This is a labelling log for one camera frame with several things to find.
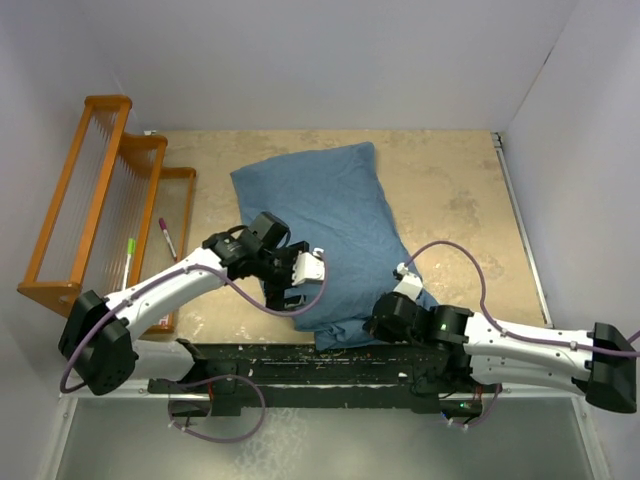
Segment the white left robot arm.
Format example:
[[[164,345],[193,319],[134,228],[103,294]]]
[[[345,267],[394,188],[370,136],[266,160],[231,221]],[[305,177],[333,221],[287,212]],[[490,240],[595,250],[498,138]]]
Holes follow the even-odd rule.
[[[168,380],[184,392],[202,387],[206,369],[193,346],[184,340],[155,344],[142,336],[163,317],[190,301],[237,280],[259,279],[265,301],[252,304],[275,316],[293,317],[315,305],[286,291],[326,280],[323,252],[301,241],[288,242],[290,228],[269,212],[250,225],[215,233],[176,264],[147,280],[101,296],[93,290],[79,295],[58,343],[67,364],[61,392],[83,387],[105,395],[130,379]]]

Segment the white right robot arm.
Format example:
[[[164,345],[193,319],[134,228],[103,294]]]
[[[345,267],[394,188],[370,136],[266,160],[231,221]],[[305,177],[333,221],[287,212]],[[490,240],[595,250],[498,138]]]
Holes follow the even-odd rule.
[[[456,391],[476,383],[528,384],[583,395],[613,413],[638,409],[639,353],[609,324],[589,330],[531,327],[451,305],[426,309],[391,292],[375,303],[364,329],[383,342],[447,353],[444,376]]]

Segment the blue pillowcase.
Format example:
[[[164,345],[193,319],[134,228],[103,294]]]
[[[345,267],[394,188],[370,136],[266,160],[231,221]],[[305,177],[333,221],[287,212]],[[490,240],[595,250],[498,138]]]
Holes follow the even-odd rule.
[[[235,170],[231,179],[244,224],[270,212],[289,226],[292,242],[324,251],[327,287],[295,318],[296,330],[313,333],[319,350],[374,343],[364,324],[409,258],[376,173],[374,145],[280,155]]]

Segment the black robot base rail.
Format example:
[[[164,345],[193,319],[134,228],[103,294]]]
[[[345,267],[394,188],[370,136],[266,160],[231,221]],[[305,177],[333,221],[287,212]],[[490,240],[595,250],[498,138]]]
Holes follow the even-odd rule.
[[[154,379],[173,411],[237,416],[244,408],[405,409],[467,422],[496,390],[447,374],[449,356],[406,344],[318,351],[310,344],[194,344],[196,363],[177,382]]]

